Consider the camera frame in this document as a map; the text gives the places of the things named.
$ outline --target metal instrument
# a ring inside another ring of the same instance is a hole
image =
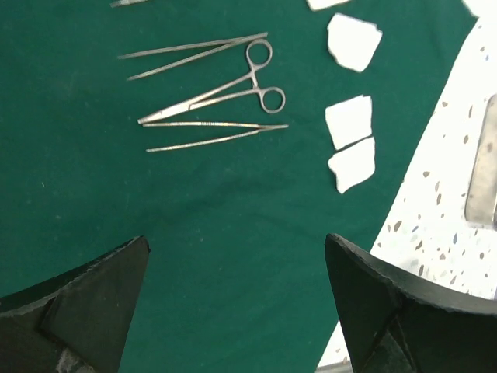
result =
[[[153,54],[168,53],[168,52],[174,52],[174,51],[185,51],[188,49],[201,48],[201,47],[215,47],[215,46],[219,45],[219,47],[217,47],[217,48],[209,49],[208,51],[204,51],[204,52],[195,54],[191,57],[183,58],[182,60],[173,62],[171,64],[167,64],[165,66],[161,66],[160,68],[155,68],[153,70],[146,71],[146,72],[143,72],[141,74],[131,76],[127,79],[128,81],[130,81],[130,80],[136,80],[139,78],[145,78],[145,77],[153,75],[153,74],[158,74],[159,72],[163,72],[163,71],[169,70],[171,68],[176,68],[178,66],[181,66],[182,64],[186,64],[188,62],[198,60],[199,58],[206,57],[206,56],[209,56],[211,54],[224,51],[228,48],[235,47],[239,44],[248,43],[249,41],[253,41],[253,40],[267,37],[267,35],[268,35],[268,33],[258,33],[256,35],[250,35],[247,37],[236,37],[233,39],[207,41],[207,42],[203,42],[203,43],[179,45],[176,47],[150,49],[149,51],[141,51],[141,52],[134,52],[134,53],[130,53],[130,54],[125,54],[125,55],[119,56],[118,58],[121,60],[124,60],[124,59],[128,59],[128,58],[150,56]]]
[[[174,122],[174,123],[146,123],[143,127],[187,127],[187,126],[197,126],[197,127],[239,127],[239,128],[254,128],[253,131],[245,132],[242,134],[234,134],[232,136],[226,136],[223,138],[215,138],[212,140],[190,142],[189,144],[172,145],[165,146],[162,148],[150,148],[147,152],[165,152],[168,150],[178,150],[184,148],[192,148],[193,146],[216,144],[218,142],[235,140],[236,138],[244,138],[246,136],[252,136],[253,134],[258,134],[263,131],[272,131],[288,128],[287,124],[279,124],[273,126],[263,126],[261,124],[246,124],[246,123],[219,123],[219,122]]]
[[[464,214],[497,229],[497,95],[488,101]]]
[[[265,47],[267,47],[268,52],[269,52],[269,57],[262,64],[255,63],[250,57],[250,49],[253,46],[255,46],[256,44],[264,45]],[[245,52],[245,55],[247,58],[248,66],[250,67],[250,71],[247,74],[241,76],[238,79],[235,79],[232,82],[226,83],[226,84],[222,85],[221,87],[217,87],[216,89],[212,89],[209,92],[205,92],[201,95],[198,95],[197,97],[193,97],[192,99],[188,99],[187,101],[183,101],[182,103],[177,103],[176,105],[159,110],[156,113],[147,115],[146,117],[139,119],[138,123],[145,124],[145,123],[149,123],[149,122],[155,122],[157,120],[162,120],[165,118],[172,117],[176,114],[185,113],[187,111],[199,109],[201,107],[212,105],[215,103],[220,103],[222,101],[226,101],[227,99],[235,99],[237,97],[247,96],[247,95],[251,95],[251,94],[259,95],[259,101],[260,101],[261,107],[264,111],[266,111],[267,113],[270,113],[270,114],[279,113],[284,108],[286,100],[287,100],[287,98],[285,97],[285,92],[282,89],[277,88],[277,87],[270,87],[270,88],[264,88],[264,89],[259,88],[259,83],[257,82],[257,78],[255,76],[256,72],[261,70],[262,68],[265,68],[269,64],[271,59],[273,58],[273,48],[271,47],[271,44],[267,40],[264,40],[264,39],[254,40],[247,46],[247,50]],[[252,88],[251,89],[247,89],[247,90],[241,91],[241,92],[231,93],[231,94],[228,94],[225,96],[211,98],[212,96],[214,96],[220,92],[223,92],[225,89],[229,89],[232,86],[237,85],[237,84],[239,84],[247,79],[252,80]],[[264,103],[264,97],[269,92],[277,92],[281,97],[281,104],[275,110],[269,109],[266,106],[266,104]]]
[[[147,1],[148,0],[118,0],[116,2],[111,2],[110,7],[116,8],[117,6],[133,5],[133,4],[138,4],[139,2],[147,2]]]

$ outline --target folded gauze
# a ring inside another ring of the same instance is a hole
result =
[[[328,167],[336,175],[336,189],[341,194],[369,179],[376,169],[374,138],[367,138],[336,153],[329,159]]]
[[[374,23],[336,13],[328,24],[328,50],[340,66],[363,72],[381,36]]]
[[[343,2],[348,2],[349,0],[308,0],[309,8],[311,10],[321,10],[330,8],[337,4],[342,4]]]
[[[336,150],[371,136],[371,96],[357,96],[326,108],[325,119]]]

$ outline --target tissue forceps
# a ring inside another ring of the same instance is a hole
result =
[[[127,80],[130,81],[130,80],[136,80],[136,79],[140,79],[140,78],[146,78],[147,76],[150,76],[153,74],[158,74],[159,72],[169,70],[170,68],[176,68],[178,66],[181,66],[182,64],[186,64],[188,62],[198,60],[199,58],[206,57],[206,56],[209,56],[211,54],[224,51],[228,48],[235,47],[239,44],[243,44],[243,43],[246,43],[246,42],[249,42],[252,40],[267,37],[267,35],[268,35],[268,33],[258,33],[256,35],[250,35],[248,37],[236,37],[234,39],[215,40],[215,41],[207,41],[207,42],[203,42],[203,43],[179,45],[176,47],[150,49],[149,51],[141,51],[141,52],[134,52],[134,53],[125,54],[123,56],[119,56],[118,58],[120,60],[124,60],[127,58],[149,56],[151,54],[168,53],[168,52],[174,52],[174,51],[185,51],[185,50],[193,49],[193,48],[215,47],[217,45],[220,45],[220,47],[209,49],[208,51],[200,52],[198,54],[194,54],[193,56],[183,58],[182,60],[172,62],[171,64],[166,64],[164,66],[161,66],[160,68],[154,68],[153,70],[149,70],[146,72],[142,72],[141,74],[131,76],[131,77],[127,78]]]
[[[143,127],[187,127],[187,126],[199,126],[199,127],[240,127],[240,128],[255,128],[252,131],[244,132],[241,134],[234,134],[232,136],[226,136],[224,138],[215,138],[212,140],[190,142],[188,144],[181,145],[171,145],[161,148],[149,148],[147,152],[165,152],[169,150],[178,150],[184,148],[192,148],[194,146],[216,144],[218,142],[235,140],[236,138],[244,138],[246,136],[252,136],[253,134],[258,134],[263,131],[273,131],[288,128],[288,124],[276,124],[272,126],[263,126],[261,124],[247,124],[247,123],[226,123],[226,122],[175,122],[175,123],[146,123]]]
[[[252,58],[250,57],[250,49],[256,44],[264,45],[268,49],[268,52],[269,52],[269,57],[262,64],[255,63],[252,60]],[[212,105],[215,103],[220,103],[220,102],[226,101],[228,99],[235,99],[237,97],[247,96],[247,95],[251,95],[251,94],[256,94],[259,96],[259,102],[260,102],[261,107],[264,111],[266,111],[269,114],[279,113],[284,108],[285,103],[287,101],[287,98],[285,97],[285,92],[282,89],[277,88],[277,87],[270,87],[270,88],[264,88],[264,89],[259,88],[259,83],[257,82],[257,78],[255,76],[256,72],[258,70],[261,70],[262,68],[265,68],[269,64],[271,59],[273,58],[273,48],[271,47],[271,44],[267,40],[264,40],[264,39],[254,40],[247,46],[245,56],[247,58],[248,66],[250,67],[250,72],[248,72],[247,74],[241,76],[238,79],[233,80],[232,82],[229,82],[229,83],[226,83],[220,87],[217,87],[216,89],[212,89],[209,92],[205,92],[201,95],[198,95],[197,97],[193,97],[192,99],[188,99],[186,101],[183,101],[182,103],[177,103],[176,105],[172,105],[172,106],[167,107],[165,109],[159,110],[156,113],[147,115],[146,117],[139,119],[138,123],[145,124],[145,123],[155,122],[157,120],[162,120],[164,118],[172,117],[173,115],[176,115],[176,114],[185,113],[185,112],[190,111],[190,110],[195,110],[195,109],[199,109],[199,108],[204,107],[204,106]],[[251,89],[247,89],[247,90],[241,91],[241,92],[231,93],[231,94],[228,94],[225,96],[211,98],[212,96],[218,94],[219,92],[223,92],[225,89],[231,88],[232,86],[237,85],[241,82],[244,82],[247,79],[252,80],[252,88]],[[269,109],[266,106],[266,104],[264,103],[264,97],[269,92],[277,92],[281,97],[280,106],[274,110]]]
[[[133,4],[138,4],[139,2],[147,2],[147,1],[148,0],[118,0],[116,2],[111,2],[110,7],[116,8],[117,6],[133,5]]]

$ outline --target surgical tweezers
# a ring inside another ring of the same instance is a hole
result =
[[[278,124],[271,126],[263,126],[261,124],[246,124],[246,123],[219,123],[219,122],[175,122],[175,123],[146,123],[143,127],[186,127],[186,126],[197,126],[197,127],[240,127],[240,128],[255,128],[253,131],[245,132],[242,134],[234,134],[232,136],[226,136],[224,138],[214,138],[212,140],[190,142],[188,144],[165,146],[162,148],[150,148],[147,152],[165,152],[168,150],[178,150],[184,148],[192,148],[193,146],[216,144],[218,142],[235,140],[236,138],[244,138],[246,136],[252,136],[253,134],[258,134],[263,131],[272,131],[288,128],[288,124]]]
[[[116,8],[117,6],[133,5],[133,4],[138,4],[139,2],[147,2],[147,1],[148,0],[118,0],[116,2],[111,2],[110,7]]]
[[[145,77],[153,75],[153,74],[158,74],[159,72],[169,70],[170,68],[176,68],[178,66],[181,66],[182,64],[186,64],[188,62],[198,60],[199,58],[206,57],[206,56],[209,56],[211,54],[224,51],[228,48],[235,47],[239,44],[243,44],[243,43],[247,43],[249,41],[253,41],[253,40],[267,37],[267,35],[268,35],[268,33],[258,33],[256,35],[250,35],[247,37],[236,37],[233,39],[206,41],[203,43],[179,45],[176,47],[150,49],[149,51],[141,51],[141,52],[134,52],[134,53],[130,53],[130,54],[125,54],[125,55],[119,56],[118,58],[123,60],[123,59],[127,59],[127,58],[149,56],[152,54],[168,53],[168,52],[174,52],[174,51],[184,51],[184,50],[188,50],[188,49],[201,48],[201,47],[215,47],[215,46],[219,45],[219,47],[217,47],[217,48],[209,49],[208,51],[194,54],[191,57],[183,58],[182,60],[172,62],[171,64],[161,66],[160,68],[155,68],[153,70],[146,71],[146,72],[143,72],[141,74],[131,76],[127,79],[128,81],[130,81],[130,80],[135,80],[135,79],[139,79],[139,78],[145,78]]]

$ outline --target forceps jaw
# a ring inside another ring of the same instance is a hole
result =
[[[150,122],[156,122],[157,120],[165,119],[172,117],[173,115],[180,114],[180,113],[185,113],[186,111],[189,110],[189,104],[188,103],[178,103],[176,105],[167,107],[165,109],[156,111],[153,114],[147,115],[146,117],[143,117],[138,120],[138,124],[146,124]]]

